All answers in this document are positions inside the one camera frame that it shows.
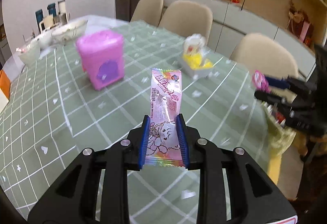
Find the bowl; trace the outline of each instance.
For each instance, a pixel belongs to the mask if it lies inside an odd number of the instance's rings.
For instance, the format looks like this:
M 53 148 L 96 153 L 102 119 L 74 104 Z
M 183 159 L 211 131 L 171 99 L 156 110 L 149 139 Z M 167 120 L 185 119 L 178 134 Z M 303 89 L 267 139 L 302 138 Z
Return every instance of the bowl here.
M 42 32 L 40 35 L 36 36 L 33 40 L 31 40 L 31 43 L 38 42 L 41 50 L 51 46 L 51 43 L 53 41 L 51 36 L 52 32 L 52 30 Z
M 82 36 L 86 30 L 87 20 L 76 20 L 63 25 L 52 33 L 52 38 L 57 43 L 65 43 Z
M 19 59 L 27 66 L 31 66 L 40 57 L 40 44 L 38 41 L 31 41 L 26 46 L 22 47 L 25 52 L 18 55 Z

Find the pink lid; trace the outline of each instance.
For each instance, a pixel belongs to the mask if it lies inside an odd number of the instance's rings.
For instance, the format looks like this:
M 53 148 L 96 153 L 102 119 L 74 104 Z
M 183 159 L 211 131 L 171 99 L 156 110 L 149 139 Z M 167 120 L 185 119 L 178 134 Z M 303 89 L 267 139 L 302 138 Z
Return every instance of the pink lid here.
M 121 34 L 108 29 L 80 37 L 76 41 L 76 47 L 81 55 L 90 55 L 117 47 L 123 42 L 124 37 Z

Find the cartoon cat drawing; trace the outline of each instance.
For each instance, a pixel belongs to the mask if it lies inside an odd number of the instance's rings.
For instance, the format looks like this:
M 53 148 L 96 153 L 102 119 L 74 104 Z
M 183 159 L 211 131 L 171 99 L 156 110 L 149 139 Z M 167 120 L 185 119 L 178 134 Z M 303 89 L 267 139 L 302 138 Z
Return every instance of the cartoon cat drawing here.
M 156 151 L 165 154 L 169 149 L 179 150 L 175 122 L 151 123 L 147 155 Z

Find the mug handle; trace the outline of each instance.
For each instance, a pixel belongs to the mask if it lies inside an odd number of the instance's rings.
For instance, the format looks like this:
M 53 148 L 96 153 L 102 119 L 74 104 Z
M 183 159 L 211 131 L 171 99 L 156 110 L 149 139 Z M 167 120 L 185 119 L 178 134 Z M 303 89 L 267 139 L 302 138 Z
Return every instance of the mug handle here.
M 42 26 L 41 25 L 44 25 L 44 21 L 43 20 L 39 23 L 40 31 L 42 32 L 45 29 L 42 29 Z

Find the orange box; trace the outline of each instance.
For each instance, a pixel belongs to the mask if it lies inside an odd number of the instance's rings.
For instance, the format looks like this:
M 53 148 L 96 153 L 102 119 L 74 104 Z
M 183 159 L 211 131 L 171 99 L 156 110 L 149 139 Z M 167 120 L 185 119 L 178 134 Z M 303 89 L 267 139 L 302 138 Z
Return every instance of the orange box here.
M 0 112 L 9 102 L 10 80 L 3 70 L 0 70 Z

